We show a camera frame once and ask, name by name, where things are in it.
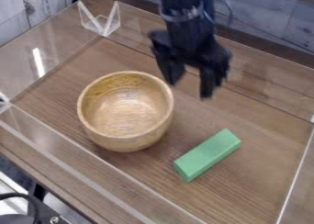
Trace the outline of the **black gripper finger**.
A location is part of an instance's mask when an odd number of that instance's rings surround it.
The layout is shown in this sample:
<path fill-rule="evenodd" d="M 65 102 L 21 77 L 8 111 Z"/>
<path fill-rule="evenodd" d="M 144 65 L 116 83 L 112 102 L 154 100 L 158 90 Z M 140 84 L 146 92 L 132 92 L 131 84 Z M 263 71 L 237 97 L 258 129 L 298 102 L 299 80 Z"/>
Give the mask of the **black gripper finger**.
<path fill-rule="evenodd" d="M 178 60 L 176 55 L 168 50 L 152 48 L 156 56 L 156 64 L 166 82 L 170 85 L 176 85 L 183 74 L 186 73 L 184 64 Z"/>
<path fill-rule="evenodd" d="M 212 93 L 220 87 L 227 78 L 230 65 L 226 63 L 214 64 L 200 68 L 200 98 L 211 98 Z"/>

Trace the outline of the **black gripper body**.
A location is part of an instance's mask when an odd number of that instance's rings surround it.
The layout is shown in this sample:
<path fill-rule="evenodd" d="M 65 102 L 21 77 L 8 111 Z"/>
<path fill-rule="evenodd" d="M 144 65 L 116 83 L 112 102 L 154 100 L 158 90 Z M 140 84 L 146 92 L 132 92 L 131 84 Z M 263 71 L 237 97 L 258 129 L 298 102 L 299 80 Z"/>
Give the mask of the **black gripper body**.
<path fill-rule="evenodd" d="M 231 52 L 218 43 L 216 20 L 210 14 L 196 16 L 162 15 L 164 29 L 152 30 L 148 38 L 152 47 L 168 50 L 186 65 L 198 68 L 226 63 L 230 65 Z"/>

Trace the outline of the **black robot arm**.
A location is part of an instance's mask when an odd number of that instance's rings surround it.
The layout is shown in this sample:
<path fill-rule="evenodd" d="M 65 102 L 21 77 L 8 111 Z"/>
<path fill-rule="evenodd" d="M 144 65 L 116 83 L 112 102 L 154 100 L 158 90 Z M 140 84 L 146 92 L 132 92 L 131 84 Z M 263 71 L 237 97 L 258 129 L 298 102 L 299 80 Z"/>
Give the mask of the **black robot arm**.
<path fill-rule="evenodd" d="M 200 74 L 200 98 L 211 98 L 227 79 L 231 52 L 216 41 L 214 0 L 160 0 L 166 30 L 148 38 L 166 82 L 176 85 L 190 65 Z"/>

